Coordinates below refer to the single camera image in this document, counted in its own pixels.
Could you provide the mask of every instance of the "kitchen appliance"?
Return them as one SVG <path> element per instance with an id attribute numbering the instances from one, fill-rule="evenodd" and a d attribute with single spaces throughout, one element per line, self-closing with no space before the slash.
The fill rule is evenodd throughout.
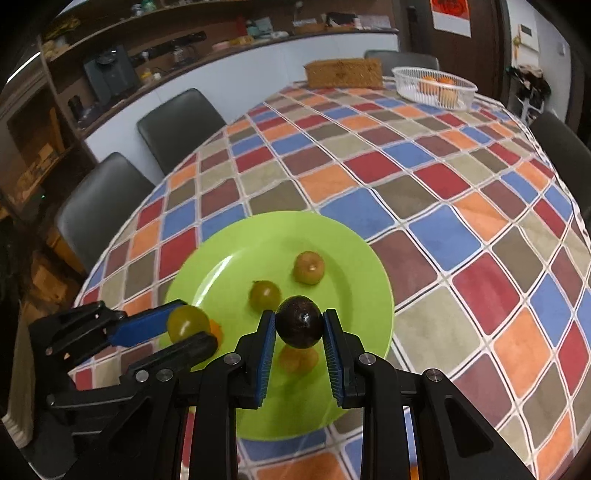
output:
<path id="1" fill-rule="evenodd" d="M 123 45 L 88 60 L 84 63 L 84 71 L 102 106 L 125 98 L 140 85 Z"/>

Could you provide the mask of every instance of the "white plastic basket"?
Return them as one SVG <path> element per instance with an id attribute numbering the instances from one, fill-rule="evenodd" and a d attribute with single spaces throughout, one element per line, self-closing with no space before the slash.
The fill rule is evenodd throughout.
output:
<path id="1" fill-rule="evenodd" d="M 397 67 L 392 73 L 400 96 L 445 110 L 468 110 L 478 90 L 472 82 L 438 70 Z M 441 83 L 443 79 L 453 84 Z"/>

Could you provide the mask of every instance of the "white wall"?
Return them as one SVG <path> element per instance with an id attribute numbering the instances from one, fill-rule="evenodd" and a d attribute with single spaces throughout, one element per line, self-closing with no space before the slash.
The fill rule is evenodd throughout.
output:
<path id="1" fill-rule="evenodd" d="M 566 117 L 570 97 L 570 47 L 560 32 L 548 22 L 527 0 L 507 0 L 511 40 L 517 35 L 518 26 L 530 27 L 538 40 L 538 50 L 521 46 L 517 60 L 513 56 L 512 64 L 536 65 L 544 70 L 544 77 L 552 95 L 546 102 L 546 110 L 556 114 L 562 121 Z M 559 53 L 564 46 L 564 55 Z"/>

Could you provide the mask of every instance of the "metal screw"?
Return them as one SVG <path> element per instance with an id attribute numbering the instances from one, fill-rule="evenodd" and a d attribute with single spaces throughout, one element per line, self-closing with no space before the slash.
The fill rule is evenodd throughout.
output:
<path id="1" fill-rule="evenodd" d="M 163 368 L 156 374 L 156 380 L 159 382 L 167 382 L 174 376 L 174 373 L 169 368 Z"/>
<path id="2" fill-rule="evenodd" d="M 140 370 L 135 374 L 135 379 L 139 383 L 144 383 L 149 377 L 150 374 L 146 370 Z"/>
<path id="3" fill-rule="evenodd" d="M 432 382 L 440 382 L 444 377 L 443 372 L 437 368 L 430 368 L 425 372 L 425 375 Z"/>
<path id="4" fill-rule="evenodd" d="M 359 361 L 364 365 L 373 365 L 375 363 L 375 357 L 371 353 L 362 353 L 359 355 Z"/>
<path id="5" fill-rule="evenodd" d="M 228 365 L 236 365 L 240 360 L 242 360 L 242 357 L 235 352 L 228 353 L 223 358 L 224 363 Z"/>

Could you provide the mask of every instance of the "chair backrest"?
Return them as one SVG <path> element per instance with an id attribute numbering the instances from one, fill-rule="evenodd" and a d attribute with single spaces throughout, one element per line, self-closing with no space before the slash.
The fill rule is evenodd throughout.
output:
<path id="1" fill-rule="evenodd" d="M 536 118 L 530 130 L 573 194 L 587 222 L 591 218 L 591 151 L 550 112 Z"/>
<path id="2" fill-rule="evenodd" d="M 189 89 L 143 117 L 138 130 L 166 175 L 224 125 L 209 100 Z"/>
<path id="3" fill-rule="evenodd" d="M 153 188 L 118 152 L 99 163 L 76 187 L 57 213 L 56 225 L 86 271 Z"/>
<path id="4" fill-rule="evenodd" d="M 392 76 L 395 67 L 423 67 L 439 70 L 439 60 L 424 53 L 401 52 L 394 50 L 367 50 L 366 59 L 380 59 L 382 61 L 382 75 Z"/>

